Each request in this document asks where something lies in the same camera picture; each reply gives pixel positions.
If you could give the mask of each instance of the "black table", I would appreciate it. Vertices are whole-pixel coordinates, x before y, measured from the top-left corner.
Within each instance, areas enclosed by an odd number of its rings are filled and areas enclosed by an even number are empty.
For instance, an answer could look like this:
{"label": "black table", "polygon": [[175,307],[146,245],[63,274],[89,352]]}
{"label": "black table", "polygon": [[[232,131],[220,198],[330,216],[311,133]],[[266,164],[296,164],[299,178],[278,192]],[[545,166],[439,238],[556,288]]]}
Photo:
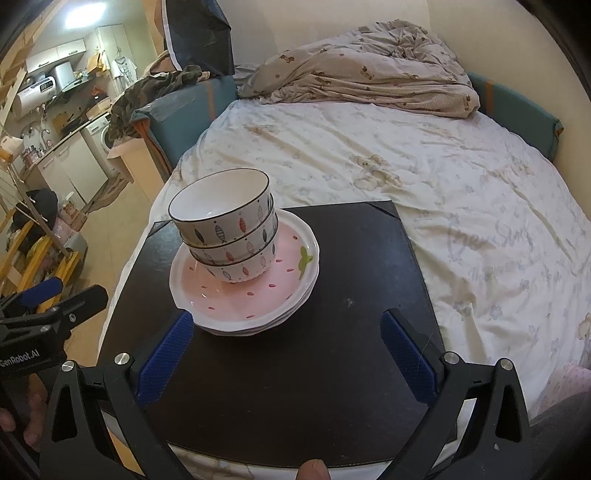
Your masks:
{"label": "black table", "polygon": [[[320,244],[310,299],[287,322],[246,338],[196,327],[161,401],[148,408],[169,443],[219,459],[295,468],[392,459],[426,411],[379,335],[397,307],[443,349],[409,240],[391,202],[288,209]],[[99,364],[133,352],[176,307],[172,223],[155,225],[108,327]]]}

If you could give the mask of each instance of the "stack of plates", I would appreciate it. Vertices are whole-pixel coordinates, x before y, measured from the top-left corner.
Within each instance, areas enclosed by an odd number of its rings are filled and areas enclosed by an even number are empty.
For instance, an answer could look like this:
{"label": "stack of plates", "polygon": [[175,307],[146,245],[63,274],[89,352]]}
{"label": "stack of plates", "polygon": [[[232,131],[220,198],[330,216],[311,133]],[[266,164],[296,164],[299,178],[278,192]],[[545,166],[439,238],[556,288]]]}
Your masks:
{"label": "stack of plates", "polygon": [[215,335],[256,335],[286,321],[308,300],[319,274],[318,242],[298,216],[277,210],[277,217],[275,261],[244,283],[218,280],[181,246],[170,269],[170,291],[196,325]]}

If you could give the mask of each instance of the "bowl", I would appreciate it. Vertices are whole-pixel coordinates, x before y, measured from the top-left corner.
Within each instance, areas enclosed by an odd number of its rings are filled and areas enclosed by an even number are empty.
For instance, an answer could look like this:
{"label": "bowl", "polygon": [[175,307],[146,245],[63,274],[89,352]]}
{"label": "bowl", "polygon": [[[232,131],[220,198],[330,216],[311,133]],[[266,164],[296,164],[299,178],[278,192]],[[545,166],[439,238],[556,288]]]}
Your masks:
{"label": "bowl", "polygon": [[275,230],[275,234],[265,248],[247,260],[219,267],[216,265],[202,265],[209,273],[211,273],[211,275],[226,283],[241,283],[257,278],[264,273],[275,260],[278,240],[277,231],[278,229]]}
{"label": "bowl", "polygon": [[241,262],[259,253],[271,238],[275,236],[279,220],[275,210],[272,210],[265,221],[248,235],[234,240],[221,247],[197,248],[183,241],[189,247],[195,260],[206,265],[224,266]]}
{"label": "bowl", "polygon": [[186,243],[220,247],[255,230],[273,210],[270,181],[253,168],[225,170],[175,195],[168,214]]}

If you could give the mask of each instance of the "washing machine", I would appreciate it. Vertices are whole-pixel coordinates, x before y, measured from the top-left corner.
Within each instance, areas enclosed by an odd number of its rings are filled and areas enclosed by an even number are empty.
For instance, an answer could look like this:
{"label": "washing machine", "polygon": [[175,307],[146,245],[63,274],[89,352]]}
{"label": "washing machine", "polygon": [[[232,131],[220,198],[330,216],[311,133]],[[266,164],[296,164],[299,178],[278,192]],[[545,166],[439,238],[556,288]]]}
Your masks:
{"label": "washing machine", "polygon": [[105,175],[112,179],[117,176],[118,172],[111,161],[107,160],[109,150],[113,148],[113,142],[109,141],[108,136],[110,121],[111,115],[109,113],[98,117],[82,129],[82,137]]}

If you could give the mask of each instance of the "beige blanket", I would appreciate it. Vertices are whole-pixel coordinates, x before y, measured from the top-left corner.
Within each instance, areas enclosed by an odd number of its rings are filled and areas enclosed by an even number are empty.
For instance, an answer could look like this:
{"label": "beige blanket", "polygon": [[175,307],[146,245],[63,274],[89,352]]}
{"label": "beige blanket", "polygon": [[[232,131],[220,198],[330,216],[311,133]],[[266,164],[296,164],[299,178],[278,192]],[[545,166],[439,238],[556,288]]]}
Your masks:
{"label": "beige blanket", "polygon": [[378,22],[287,50],[238,90],[263,103],[345,100],[465,118],[480,107],[466,72],[438,36],[410,22]]}

